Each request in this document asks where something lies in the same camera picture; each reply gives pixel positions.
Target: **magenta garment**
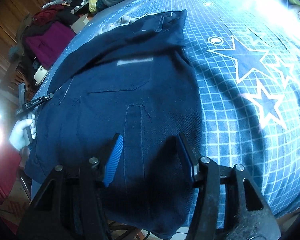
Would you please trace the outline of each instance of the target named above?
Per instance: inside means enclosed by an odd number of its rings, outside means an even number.
[[[43,35],[27,37],[26,44],[45,69],[55,63],[75,33],[60,22],[55,22]]]

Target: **blue bedspread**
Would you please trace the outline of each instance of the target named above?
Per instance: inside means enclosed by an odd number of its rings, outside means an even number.
[[[245,165],[277,217],[295,210],[300,206],[300,23],[276,0],[135,0],[93,19],[53,65],[36,97],[46,94],[60,63],[100,26],[122,15],[183,9],[188,10],[186,52],[202,102],[201,154],[221,165]],[[242,64],[251,69],[243,72]],[[232,98],[238,90],[240,104]],[[242,111],[249,122],[238,118]],[[224,187],[221,193],[219,226]]]

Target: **human hand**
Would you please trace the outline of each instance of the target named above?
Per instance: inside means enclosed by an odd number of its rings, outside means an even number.
[[[11,145],[18,151],[20,151],[23,147],[26,146],[26,141],[24,138],[25,135],[25,129],[31,125],[31,134],[32,134],[32,138],[35,139],[37,136],[37,128],[35,126],[35,115],[32,114],[32,119],[24,119],[21,121],[17,121],[17,123],[15,124],[9,141],[11,143]]]

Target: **person's arm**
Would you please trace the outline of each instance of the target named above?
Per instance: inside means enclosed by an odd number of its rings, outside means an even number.
[[[26,146],[24,140],[24,129],[31,125],[32,138],[36,137],[35,116],[33,119],[18,121],[14,126],[9,142],[0,147],[0,205],[8,197],[21,161],[20,150]]]

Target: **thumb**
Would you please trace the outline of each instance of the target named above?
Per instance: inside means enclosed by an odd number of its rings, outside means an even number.
[[[30,126],[31,124],[33,123],[33,120],[32,119],[24,119],[22,121],[20,121],[17,125],[17,129],[22,131],[24,130],[25,128],[27,128],[28,126]]]

